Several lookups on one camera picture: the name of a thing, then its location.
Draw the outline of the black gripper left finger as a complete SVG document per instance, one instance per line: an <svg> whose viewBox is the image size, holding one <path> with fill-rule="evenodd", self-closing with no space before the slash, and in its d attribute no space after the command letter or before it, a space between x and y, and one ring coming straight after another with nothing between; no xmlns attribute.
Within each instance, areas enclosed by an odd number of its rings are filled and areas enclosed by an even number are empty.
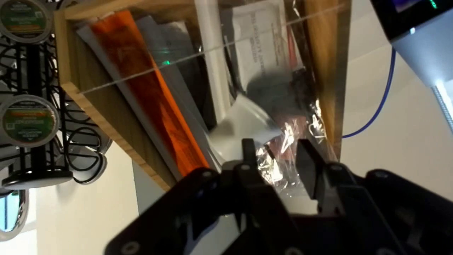
<svg viewBox="0 0 453 255"><path fill-rule="evenodd" d="M293 220L258 170L255 142L244 139L241 146L242 159L232 173L247 223L224 255L303 255Z"/></svg>

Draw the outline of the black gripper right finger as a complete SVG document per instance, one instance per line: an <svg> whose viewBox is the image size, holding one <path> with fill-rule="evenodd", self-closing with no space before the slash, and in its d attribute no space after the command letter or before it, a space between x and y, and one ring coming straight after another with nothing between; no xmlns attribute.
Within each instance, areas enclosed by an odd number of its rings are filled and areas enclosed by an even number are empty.
<svg viewBox="0 0 453 255"><path fill-rule="evenodd" d="M316 203L317 217L367 217L367 192L360 177L337 162L326 162L314 145L298 142L296 170L309 194Z"/></svg>

